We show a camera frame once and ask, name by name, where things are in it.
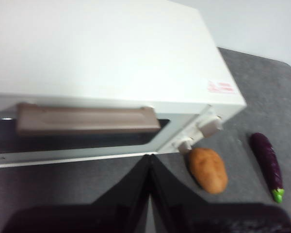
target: potato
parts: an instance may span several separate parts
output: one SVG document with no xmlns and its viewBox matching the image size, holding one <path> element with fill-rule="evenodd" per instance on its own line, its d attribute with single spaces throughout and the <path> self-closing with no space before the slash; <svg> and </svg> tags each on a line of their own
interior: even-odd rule
<svg viewBox="0 0 291 233">
<path fill-rule="evenodd" d="M 212 194 L 225 190 L 228 178 L 224 162 L 214 150 L 193 149 L 189 155 L 189 163 L 191 173 L 203 189 Z"/>
</svg>

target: red label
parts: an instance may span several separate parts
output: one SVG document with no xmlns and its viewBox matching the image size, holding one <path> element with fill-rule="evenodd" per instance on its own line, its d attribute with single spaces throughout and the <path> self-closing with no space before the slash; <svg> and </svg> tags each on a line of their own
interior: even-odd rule
<svg viewBox="0 0 291 233">
<path fill-rule="evenodd" d="M 235 94 L 235 88 L 230 83 L 209 81 L 208 91 L 213 93 Z"/>
</svg>

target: gray table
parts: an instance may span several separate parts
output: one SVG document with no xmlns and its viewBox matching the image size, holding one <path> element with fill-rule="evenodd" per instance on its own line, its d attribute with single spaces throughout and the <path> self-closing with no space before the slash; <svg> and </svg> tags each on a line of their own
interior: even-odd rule
<svg viewBox="0 0 291 233">
<path fill-rule="evenodd" d="M 265 133 L 277 152 L 286 194 L 280 206 L 291 216 L 291 67 L 285 63 L 220 49 L 248 107 L 225 124 L 225 130 L 198 142 L 216 150 L 226 164 L 229 183 L 220 195 L 201 190 L 177 153 L 159 155 L 188 187 L 209 202 L 275 204 L 247 135 Z M 0 231 L 17 210 L 38 205 L 92 203 L 117 183 L 140 157 L 65 164 L 0 168 Z M 151 214 L 147 232 L 154 231 Z"/>
</svg>

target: brown handle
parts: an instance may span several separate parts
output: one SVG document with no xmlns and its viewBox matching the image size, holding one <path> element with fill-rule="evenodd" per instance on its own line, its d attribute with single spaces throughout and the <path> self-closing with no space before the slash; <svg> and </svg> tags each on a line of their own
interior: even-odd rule
<svg viewBox="0 0 291 233">
<path fill-rule="evenodd" d="M 19 135 L 146 133 L 160 129 L 153 108 L 104 109 L 17 106 Z"/>
</svg>

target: eggplant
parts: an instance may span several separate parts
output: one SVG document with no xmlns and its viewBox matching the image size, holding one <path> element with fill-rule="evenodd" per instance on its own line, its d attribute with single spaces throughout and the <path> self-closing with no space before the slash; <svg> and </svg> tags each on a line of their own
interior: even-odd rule
<svg viewBox="0 0 291 233">
<path fill-rule="evenodd" d="M 285 190 L 282 185 L 281 172 L 273 146 L 262 133 L 254 133 L 250 136 L 250 146 L 257 158 L 274 201 L 281 203 Z"/>
</svg>

